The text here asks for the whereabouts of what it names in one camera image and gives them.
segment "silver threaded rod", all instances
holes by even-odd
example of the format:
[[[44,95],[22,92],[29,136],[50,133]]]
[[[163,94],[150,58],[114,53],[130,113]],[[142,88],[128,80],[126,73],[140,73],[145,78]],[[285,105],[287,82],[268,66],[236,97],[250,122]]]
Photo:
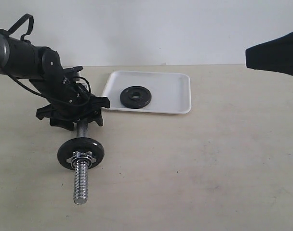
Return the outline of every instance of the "silver threaded rod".
[[[77,123],[77,137],[86,137],[88,121],[82,119]],[[74,203],[82,205],[88,200],[88,162],[85,159],[77,159],[73,163],[75,167]]]
[[[74,203],[82,205],[88,200],[88,162],[84,159],[75,161]]]

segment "white tray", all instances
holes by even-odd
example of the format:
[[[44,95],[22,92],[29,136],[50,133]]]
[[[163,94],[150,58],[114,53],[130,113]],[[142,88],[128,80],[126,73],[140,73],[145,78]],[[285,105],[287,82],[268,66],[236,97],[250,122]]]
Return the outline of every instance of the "white tray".
[[[126,108],[120,102],[121,92],[130,86],[142,86],[152,94],[144,108]],[[115,71],[111,73],[102,97],[108,97],[110,108],[131,112],[186,114],[191,109],[190,78],[179,73]]]

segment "black weight plate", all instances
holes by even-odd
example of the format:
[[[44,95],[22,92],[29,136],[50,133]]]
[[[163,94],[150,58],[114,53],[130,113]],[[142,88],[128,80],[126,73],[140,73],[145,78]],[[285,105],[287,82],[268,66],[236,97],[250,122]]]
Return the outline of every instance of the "black weight plate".
[[[67,169],[74,170],[71,164],[67,162],[67,159],[71,158],[75,151],[79,151],[81,153],[90,151],[93,153],[93,157],[96,158],[96,162],[89,168],[99,165],[105,155],[104,148],[98,141],[87,137],[78,137],[66,141],[59,148],[57,154],[59,163]]]
[[[139,109],[147,106],[152,99],[151,92],[141,86],[132,86],[122,91],[121,103],[127,108]]]

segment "beige table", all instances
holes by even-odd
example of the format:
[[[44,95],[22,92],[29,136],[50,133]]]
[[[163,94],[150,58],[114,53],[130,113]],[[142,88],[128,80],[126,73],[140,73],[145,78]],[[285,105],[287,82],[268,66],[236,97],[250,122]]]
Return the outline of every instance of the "beige table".
[[[244,65],[88,67],[191,77],[186,115],[103,112],[106,155],[73,203],[56,159],[75,132],[35,118],[44,99],[0,76],[0,231],[292,231],[293,77]]]

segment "black cable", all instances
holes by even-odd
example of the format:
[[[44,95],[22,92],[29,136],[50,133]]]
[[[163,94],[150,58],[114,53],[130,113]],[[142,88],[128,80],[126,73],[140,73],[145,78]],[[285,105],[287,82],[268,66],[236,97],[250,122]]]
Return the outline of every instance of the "black cable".
[[[90,87],[90,83],[89,83],[89,81],[88,81],[86,78],[84,78],[84,77],[79,77],[79,78],[83,79],[83,80],[87,83],[88,88],[89,88],[89,93],[90,93],[89,98],[88,98],[88,100],[87,100],[86,102],[84,102],[84,103],[81,103],[81,104],[71,104],[71,103],[68,103],[68,102],[65,102],[65,101],[62,101],[62,100],[58,100],[58,99],[55,99],[55,98],[52,98],[52,97],[45,96],[45,95],[43,95],[43,94],[41,94],[41,93],[38,93],[38,92],[32,90],[31,88],[27,87],[27,86],[24,85],[22,82],[20,82],[16,77],[14,77],[14,76],[12,76],[10,73],[8,73],[8,72],[2,67],[1,64],[0,64],[0,69],[2,70],[2,72],[3,72],[4,74],[6,74],[9,78],[11,78],[14,82],[16,82],[19,86],[21,86],[21,87],[24,88],[25,90],[27,90],[27,91],[29,91],[29,92],[31,92],[31,93],[37,95],[37,96],[43,97],[43,98],[45,98],[45,99],[47,99],[47,100],[55,101],[55,102],[58,102],[58,103],[63,103],[63,104],[65,104],[65,105],[74,106],[74,107],[81,107],[81,106],[84,106],[84,105],[88,104],[89,101],[90,101],[90,98],[91,98],[91,87]]]

